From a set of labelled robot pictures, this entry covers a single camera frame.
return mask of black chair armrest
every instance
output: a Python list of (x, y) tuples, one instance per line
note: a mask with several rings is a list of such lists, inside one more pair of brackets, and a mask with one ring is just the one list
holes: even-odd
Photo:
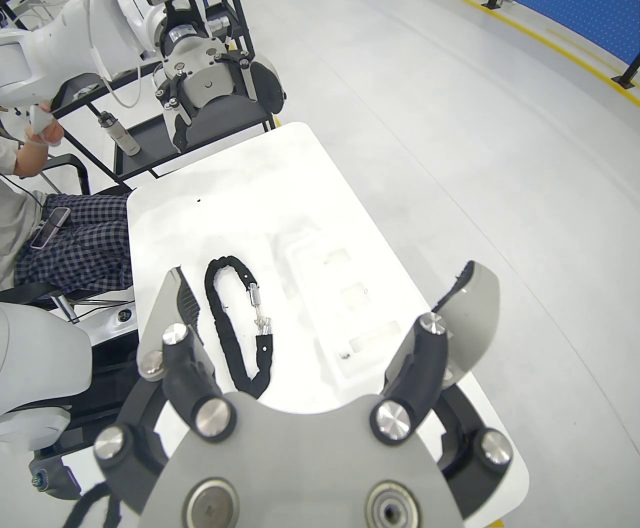
[(89, 174), (86, 171), (84, 163), (80, 161), (80, 158), (74, 154), (62, 154), (62, 156), (52, 157), (47, 160), (42, 170), (52, 169), (54, 167), (62, 167), (63, 165), (72, 165), (78, 172), (78, 179), (80, 180), (80, 190), (82, 194), (88, 196), (91, 194), (89, 189)]
[(15, 286), (8, 290), (0, 291), (0, 303), (28, 305), (42, 296), (59, 291), (60, 290), (58, 288), (48, 284), (47, 282), (23, 284), (22, 286)]

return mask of gray metal plate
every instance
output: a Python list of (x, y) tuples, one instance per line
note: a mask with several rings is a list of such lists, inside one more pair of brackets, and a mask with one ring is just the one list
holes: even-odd
[(190, 492), (210, 478), (235, 488), (238, 528), (365, 528), (368, 494), (382, 481), (411, 491), (420, 526), (463, 526), (418, 435), (389, 447), (371, 432), (369, 414), (380, 396), (318, 415), (275, 411), (240, 392), (225, 397), (237, 410), (235, 431), (220, 444), (187, 434), (158, 480), (140, 528), (184, 526)]

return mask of white table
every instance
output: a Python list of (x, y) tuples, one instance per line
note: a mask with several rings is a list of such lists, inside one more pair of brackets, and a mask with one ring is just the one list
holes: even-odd
[[(428, 310), (304, 124), (283, 126), (137, 189), (129, 198), (129, 231), (140, 332), (166, 272), (182, 266), (202, 308), (198, 329), (223, 391), (234, 388), (204, 273), (223, 255), (251, 269), (274, 329), (271, 384), (260, 401), (279, 410), (321, 412), (379, 392), (388, 361), (416, 316)], [(255, 313), (232, 270), (219, 274), (218, 292), (253, 375)], [(371, 330), (377, 335), (367, 334)], [(485, 423), (508, 435), (475, 378), (469, 374), (460, 387)], [(171, 453), (186, 427), (166, 406), (157, 430)], [(442, 431), (433, 416), (419, 431), (435, 458)], [(505, 515), (528, 487), (515, 449), (502, 486), (466, 526), (482, 528)]]

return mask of silver screw cap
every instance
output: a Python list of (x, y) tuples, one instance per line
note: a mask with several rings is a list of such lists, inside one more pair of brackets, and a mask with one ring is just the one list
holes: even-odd
[(161, 350), (148, 352), (140, 361), (138, 368), (140, 375), (147, 379), (155, 378), (163, 369), (163, 356)]
[(222, 398), (212, 398), (205, 402), (196, 414), (196, 428), (202, 436), (214, 438), (229, 425), (231, 407)]
[(434, 312), (428, 312), (420, 316), (420, 325), (429, 333), (442, 335), (447, 331), (442, 316)]
[(487, 431), (480, 443), (484, 456), (498, 466), (508, 464), (513, 458), (511, 442), (500, 431)]
[(98, 435), (93, 452), (100, 460), (109, 460), (116, 456), (124, 444), (124, 433), (118, 426), (107, 427)]
[(166, 345), (175, 345), (184, 340), (187, 337), (189, 330), (187, 326), (182, 323), (170, 324), (164, 331), (162, 336), (162, 342)]
[(376, 411), (378, 430), (390, 440), (404, 440), (411, 431), (411, 420), (404, 407), (387, 400)]

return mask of black metal stand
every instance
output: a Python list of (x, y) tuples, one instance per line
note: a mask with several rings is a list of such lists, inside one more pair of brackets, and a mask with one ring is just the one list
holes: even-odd
[(622, 75), (613, 77), (611, 80), (616, 81), (625, 90), (633, 88), (635, 84), (631, 82), (631, 79), (633, 79), (635, 74), (638, 72), (638, 68), (640, 68), (640, 53), (638, 53), (637, 57), (633, 59), (632, 63), (629, 65), (629, 68), (627, 68), (627, 71), (625, 71)]
[(498, 5), (498, 0), (489, 0), (486, 4), (482, 4), (482, 7), (486, 7), (487, 9), (500, 9)]
[[(5, 4), (6, 0), (0, 0), (0, 8)], [(237, 48), (242, 50), (244, 44), (250, 56), (254, 57), (253, 42), (244, 17), (241, 0), (222, 0), (222, 3), (207, 8), (208, 18), (213, 19), (220, 16), (227, 16), (230, 19), (231, 38), (235, 41)], [(142, 66), (141, 76), (150, 75), (158, 64), (152, 63)], [(130, 71), (119, 76), (110, 84), (112, 89), (116, 90), (135, 82), (137, 79), (137, 72)], [(80, 90), (93, 84), (95, 87), (92, 90), (81, 95)], [(100, 77), (95, 74), (80, 75), (63, 84), (51, 104), (53, 115), (60, 119), (86, 106), (93, 115), (99, 116), (100, 111), (92, 103), (107, 94), (108, 90)], [(276, 126), (270, 112), (248, 99), (244, 102), (236, 99), (237, 96), (232, 95), (223, 98), (223, 100), (214, 101), (206, 108), (201, 109), (200, 114), (202, 115), (198, 115), (199, 123), (195, 122), (188, 132), (189, 152), (256, 125), (262, 124), (265, 131), (275, 129)], [(204, 122), (207, 117), (214, 124)], [(135, 156), (129, 157), (117, 147), (113, 169), (109, 169), (68, 131), (65, 132), (65, 137), (97, 168), (126, 189), (130, 187), (124, 181), (142, 172), (149, 172), (154, 178), (160, 178), (154, 168), (180, 156), (169, 140), (161, 115), (132, 127), (129, 129), (129, 133), (136, 139), (142, 150)]]
[(114, 172), (111, 169), (109, 169), (102, 161), (96, 158), (88, 148), (86, 148), (82, 143), (80, 143), (80, 141), (75, 139), (71, 134), (71, 132), (69, 132), (68, 130), (65, 130), (65, 139), (67, 139), (69, 143), (71, 143), (75, 148), (77, 148), (80, 152), (82, 152), (83, 155), (85, 155), (91, 163), (93, 163), (98, 169), (100, 169), (109, 178), (115, 181), (119, 186), (126, 187), (127, 189), (131, 189), (131, 187), (129, 187), (126, 183), (121, 182), (118, 179), (118, 177), (114, 174)]
[(15, 13), (8, 6), (6, 0), (0, 0), (0, 10), (4, 11), (4, 14), (7, 15), (11, 20), (14, 21), (15, 27), (18, 29), (27, 29), (27, 27), (19, 20), (16, 20)]

